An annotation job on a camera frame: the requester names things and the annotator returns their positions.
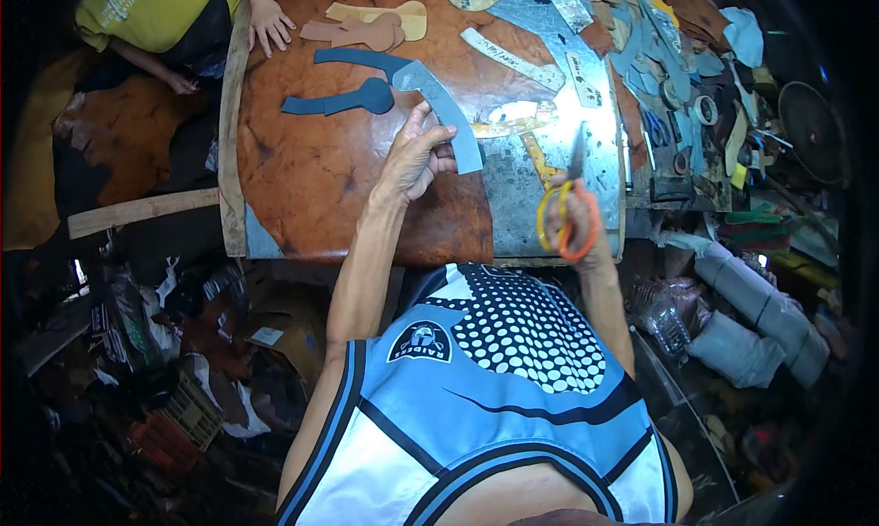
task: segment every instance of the child's hand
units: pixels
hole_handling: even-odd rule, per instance
[[[165,76],[163,80],[178,95],[188,95],[199,90],[198,84],[196,84],[194,81],[187,80],[175,71],[172,71],[170,74]]]
[[[250,50],[256,44],[256,38],[259,37],[259,43],[263,46],[266,56],[271,58],[271,46],[269,38],[275,42],[278,49],[285,51],[290,43],[290,35],[285,25],[291,30],[296,30],[296,25],[275,0],[265,0],[252,5],[252,13],[250,14],[250,27],[247,29],[247,45]]]

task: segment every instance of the blue scissors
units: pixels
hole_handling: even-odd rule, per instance
[[[668,125],[660,120],[656,114],[649,108],[641,107],[641,119],[647,130],[647,135],[651,138],[653,146],[668,146],[672,143],[672,134],[668,130]]]

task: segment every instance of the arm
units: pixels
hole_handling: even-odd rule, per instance
[[[579,202],[573,193],[568,194],[568,219],[574,224],[572,241],[579,249],[589,232],[589,206]],[[616,265],[610,255],[608,233],[605,231],[598,216],[598,236],[586,256],[571,264],[580,277],[583,301],[586,304],[586,317],[598,332],[601,341],[608,346],[613,357],[622,365],[631,378],[635,378],[635,352],[629,336],[629,325],[626,322],[625,310],[622,306],[620,280]],[[549,206],[547,235],[550,244],[558,248],[556,233],[561,228],[558,218],[558,205],[553,202]]]
[[[346,343],[378,334],[391,261],[409,203],[423,195],[436,173],[456,169],[452,147],[446,143],[455,136],[456,127],[437,125],[423,130],[430,111],[427,102],[412,110],[360,214],[354,241],[332,294],[324,369],[284,462],[278,507],[308,462],[324,427],[345,368]]]
[[[259,38],[266,56],[271,58],[271,46],[269,38],[278,49],[284,51],[287,47],[284,43],[290,43],[290,35],[287,27],[296,30],[296,25],[278,5],[275,0],[248,0],[250,2],[250,27],[247,29],[247,44],[250,50]]]
[[[180,74],[170,70],[165,64],[159,60],[155,53],[150,53],[139,47],[114,37],[110,40],[110,49],[120,54],[123,59],[137,66],[140,69],[148,71],[161,81],[165,82],[179,95],[188,95],[199,89],[195,83],[187,80]]]

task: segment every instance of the hand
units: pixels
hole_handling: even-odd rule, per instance
[[[550,182],[554,186],[560,186],[567,180],[567,174],[562,172],[554,175]],[[578,180],[575,184],[582,184],[582,180]],[[559,195],[556,194],[550,198],[547,204],[546,217],[546,235],[549,245],[556,251],[559,249],[558,232],[562,229],[562,218],[559,213]],[[568,192],[565,200],[567,209],[566,219],[571,224],[571,235],[568,238],[568,250],[576,253],[582,249],[586,243],[590,229],[593,224],[597,224],[597,234],[595,241],[586,252],[586,256],[582,259],[570,262],[570,266],[577,272],[584,274],[589,271],[596,263],[606,264],[603,260],[610,259],[610,246],[608,245],[608,235],[605,232],[604,222],[602,221],[600,211],[592,211],[588,202],[580,201],[574,190]]]
[[[430,113],[427,101],[412,109],[390,146],[376,184],[377,188],[401,196],[406,203],[418,200],[437,173],[458,168],[452,146],[448,144],[458,128],[434,125],[425,131],[424,118]]]
[[[264,0],[255,5],[251,5],[250,27],[247,29],[247,46],[253,51],[256,43],[256,37],[259,36],[259,43],[263,46],[266,56],[271,58],[271,46],[269,38],[275,42],[278,49],[287,50],[284,42],[290,43],[290,35],[284,25],[291,30],[296,30],[296,25],[281,10],[280,5],[275,0]]]
[[[188,95],[199,90],[197,83],[187,80],[175,71],[169,72],[162,80],[178,95]]]

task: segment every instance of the yellow t-shirt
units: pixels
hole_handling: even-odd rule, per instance
[[[103,51],[112,37],[153,53],[174,47],[209,0],[82,0],[76,25],[84,42]],[[226,0],[231,15],[241,0]],[[119,14],[127,14],[123,19]]]

